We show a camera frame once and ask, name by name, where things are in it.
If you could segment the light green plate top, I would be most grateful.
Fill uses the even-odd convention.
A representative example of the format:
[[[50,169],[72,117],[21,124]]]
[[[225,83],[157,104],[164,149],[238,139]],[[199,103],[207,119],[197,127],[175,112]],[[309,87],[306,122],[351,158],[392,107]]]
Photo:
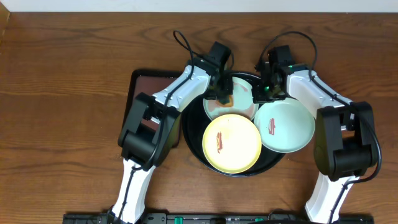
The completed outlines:
[[[259,105],[253,103],[252,85],[242,78],[233,77],[233,94],[229,103],[223,105],[218,100],[203,100],[206,115],[214,120],[225,114],[238,114],[252,120]]]

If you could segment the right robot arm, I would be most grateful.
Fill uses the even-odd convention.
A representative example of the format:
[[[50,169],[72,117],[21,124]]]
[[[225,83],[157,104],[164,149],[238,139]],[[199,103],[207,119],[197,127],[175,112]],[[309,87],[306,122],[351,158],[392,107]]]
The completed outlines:
[[[310,66],[295,63],[289,46],[274,47],[267,56],[255,67],[261,81],[252,91],[261,104],[254,124],[262,144],[287,154],[315,140],[319,175],[305,213],[311,222],[335,223],[352,185],[380,161],[373,109],[339,95]]]

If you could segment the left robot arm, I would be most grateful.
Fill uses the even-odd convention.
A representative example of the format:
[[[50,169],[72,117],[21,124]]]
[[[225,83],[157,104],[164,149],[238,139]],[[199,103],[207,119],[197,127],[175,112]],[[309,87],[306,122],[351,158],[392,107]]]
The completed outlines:
[[[224,70],[230,56],[230,48],[215,42],[207,54],[192,57],[168,87],[153,95],[139,93],[133,99],[118,138],[124,174],[109,223],[140,219],[150,178],[175,142],[182,111],[198,96],[229,103],[233,81]]]

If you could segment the light green plate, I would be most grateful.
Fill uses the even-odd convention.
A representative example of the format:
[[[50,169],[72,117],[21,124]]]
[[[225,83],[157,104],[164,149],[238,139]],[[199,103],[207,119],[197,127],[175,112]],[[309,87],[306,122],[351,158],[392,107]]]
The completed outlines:
[[[233,77],[233,94],[229,103],[223,105],[218,100],[203,100],[206,115],[214,120],[225,114],[238,114],[252,120],[259,105],[253,103],[252,85],[242,78]]]
[[[262,145],[279,153],[291,153],[305,147],[315,132],[315,119],[298,100],[264,103],[254,117]]]

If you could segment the green orange sponge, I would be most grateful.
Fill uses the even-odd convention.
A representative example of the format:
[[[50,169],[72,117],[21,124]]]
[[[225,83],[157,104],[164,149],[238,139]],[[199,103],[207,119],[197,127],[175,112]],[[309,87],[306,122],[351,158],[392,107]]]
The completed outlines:
[[[223,99],[218,100],[217,104],[220,107],[224,107],[224,108],[233,107],[233,96],[232,95],[228,95],[227,98],[223,98]]]

